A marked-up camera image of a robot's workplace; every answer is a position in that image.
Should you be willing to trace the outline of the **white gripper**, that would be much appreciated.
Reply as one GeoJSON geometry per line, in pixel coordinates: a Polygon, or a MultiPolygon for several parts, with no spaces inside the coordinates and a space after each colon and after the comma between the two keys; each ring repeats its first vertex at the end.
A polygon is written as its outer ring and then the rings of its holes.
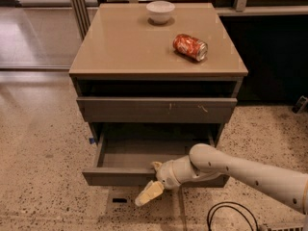
{"type": "Polygon", "coordinates": [[[184,156],[164,163],[152,162],[158,181],[150,181],[135,199],[135,204],[140,207],[154,198],[160,196],[164,189],[179,188],[187,182],[199,182],[206,178],[206,174],[193,166],[190,157],[184,156]]]}

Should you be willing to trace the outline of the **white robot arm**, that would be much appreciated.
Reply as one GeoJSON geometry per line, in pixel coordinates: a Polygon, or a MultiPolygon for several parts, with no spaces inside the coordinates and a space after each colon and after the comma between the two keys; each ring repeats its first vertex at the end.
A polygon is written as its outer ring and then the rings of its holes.
{"type": "Polygon", "coordinates": [[[137,206],[148,203],[164,190],[225,174],[303,215],[308,214],[307,173],[233,157],[205,143],[194,145],[184,157],[151,165],[156,171],[156,181],[150,181],[137,196],[137,206]]]}

